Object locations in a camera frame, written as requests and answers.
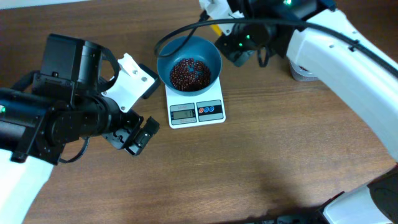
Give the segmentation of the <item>red beans in bowl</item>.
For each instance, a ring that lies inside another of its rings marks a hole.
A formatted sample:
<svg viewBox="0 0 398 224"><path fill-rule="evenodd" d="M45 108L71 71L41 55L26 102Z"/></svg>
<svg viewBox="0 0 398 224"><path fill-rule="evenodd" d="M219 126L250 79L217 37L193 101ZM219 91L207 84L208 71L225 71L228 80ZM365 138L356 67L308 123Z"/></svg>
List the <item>red beans in bowl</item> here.
<svg viewBox="0 0 398 224"><path fill-rule="evenodd" d="M211 83L211 72L202 61L183 58L173 66L170 82L179 91L198 91Z"/></svg>

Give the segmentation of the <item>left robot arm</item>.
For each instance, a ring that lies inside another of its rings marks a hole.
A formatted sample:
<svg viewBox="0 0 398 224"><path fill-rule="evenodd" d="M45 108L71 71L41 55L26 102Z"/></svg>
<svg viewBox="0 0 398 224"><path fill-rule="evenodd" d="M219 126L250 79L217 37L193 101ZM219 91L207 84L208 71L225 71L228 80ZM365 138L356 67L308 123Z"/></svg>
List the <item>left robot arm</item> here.
<svg viewBox="0 0 398 224"><path fill-rule="evenodd" d="M159 85L128 54L116 59L96 43L50 34L40 70L1 89L1 222L24 220L70 142L101 136L139 155L159 124L132 107Z"/></svg>

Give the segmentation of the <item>blue plastic bowl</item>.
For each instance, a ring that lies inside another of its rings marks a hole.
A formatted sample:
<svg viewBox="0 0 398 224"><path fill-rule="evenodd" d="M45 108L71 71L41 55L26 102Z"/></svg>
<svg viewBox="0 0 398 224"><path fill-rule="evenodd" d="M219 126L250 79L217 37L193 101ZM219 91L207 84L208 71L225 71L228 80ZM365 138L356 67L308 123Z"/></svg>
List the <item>blue plastic bowl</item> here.
<svg viewBox="0 0 398 224"><path fill-rule="evenodd" d="M198 91L179 91L175 89L170 82L170 72L175 64L183 58L194 58L202 61L211 72L211 83L202 90ZM157 59L157 71L160 79L165 86L182 96L197 96L209 90L222 70L222 58L218 49L210 41L193 36L189 41L175 54L169 57L159 57Z"/></svg>

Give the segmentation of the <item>white digital kitchen scale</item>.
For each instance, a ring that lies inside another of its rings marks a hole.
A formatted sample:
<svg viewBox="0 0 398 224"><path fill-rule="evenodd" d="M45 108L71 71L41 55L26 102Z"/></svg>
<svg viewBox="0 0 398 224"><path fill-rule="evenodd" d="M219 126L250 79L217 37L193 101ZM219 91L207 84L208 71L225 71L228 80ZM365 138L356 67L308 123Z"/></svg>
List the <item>white digital kitchen scale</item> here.
<svg viewBox="0 0 398 224"><path fill-rule="evenodd" d="M201 95L182 96L165 87L169 126L191 128L223 123L226 120L220 79Z"/></svg>

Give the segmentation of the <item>clear plastic bean container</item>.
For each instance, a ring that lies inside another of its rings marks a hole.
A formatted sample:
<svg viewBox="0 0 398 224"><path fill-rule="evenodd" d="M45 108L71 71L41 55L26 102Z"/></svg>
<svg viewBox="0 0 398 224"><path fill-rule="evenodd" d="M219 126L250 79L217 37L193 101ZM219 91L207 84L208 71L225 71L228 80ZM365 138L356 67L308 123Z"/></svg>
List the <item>clear plastic bean container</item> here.
<svg viewBox="0 0 398 224"><path fill-rule="evenodd" d="M298 82L318 81L318 77L316 77L312 72L309 72L303 67L298 66L292 61L289 62L289 66L290 66L290 73L296 81Z"/></svg>

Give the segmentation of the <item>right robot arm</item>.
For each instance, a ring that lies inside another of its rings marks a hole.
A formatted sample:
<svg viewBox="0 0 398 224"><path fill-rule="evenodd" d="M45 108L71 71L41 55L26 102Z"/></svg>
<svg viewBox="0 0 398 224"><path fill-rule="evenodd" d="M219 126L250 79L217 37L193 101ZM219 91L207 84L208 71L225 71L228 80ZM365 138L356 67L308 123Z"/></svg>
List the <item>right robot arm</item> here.
<svg viewBox="0 0 398 224"><path fill-rule="evenodd" d="M397 157L397 64L368 41L334 1L201 1L218 21L216 46L235 66L256 55L289 60L296 80L320 80Z"/></svg>

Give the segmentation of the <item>yellow measuring scoop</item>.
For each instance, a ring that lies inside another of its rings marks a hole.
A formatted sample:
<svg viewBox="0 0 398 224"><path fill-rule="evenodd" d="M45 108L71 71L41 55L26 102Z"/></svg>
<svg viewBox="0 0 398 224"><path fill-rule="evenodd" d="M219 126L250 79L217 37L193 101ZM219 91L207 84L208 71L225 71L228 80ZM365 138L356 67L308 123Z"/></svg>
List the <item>yellow measuring scoop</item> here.
<svg viewBox="0 0 398 224"><path fill-rule="evenodd" d="M210 26L211 29L213 30L213 32L217 35L217 36L222 36L223 35L223 31L220 29L220 27L216 24L213 24Z"/></svg>

